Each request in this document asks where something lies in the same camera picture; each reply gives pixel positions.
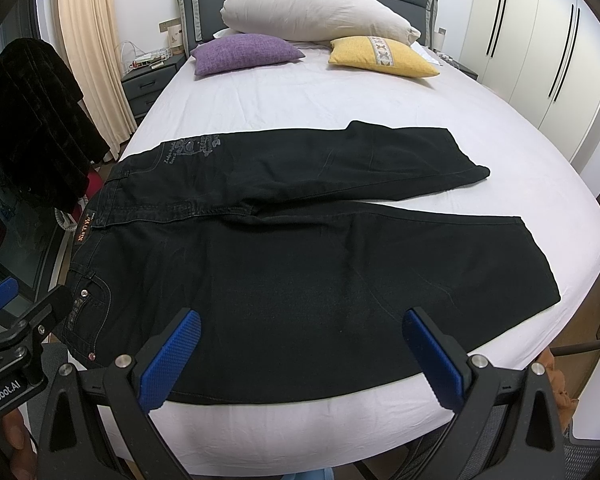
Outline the left hand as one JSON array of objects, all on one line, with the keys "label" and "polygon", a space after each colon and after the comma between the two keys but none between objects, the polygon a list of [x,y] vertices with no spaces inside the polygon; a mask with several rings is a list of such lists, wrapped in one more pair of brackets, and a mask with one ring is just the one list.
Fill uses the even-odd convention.
[{"label": "left hand", "polygon": [[35,480],[38,456],[34,452],[29,430],[18,408],[6,414],[1,425],[4,437],[12,447],[12,474],[19,480]]}]

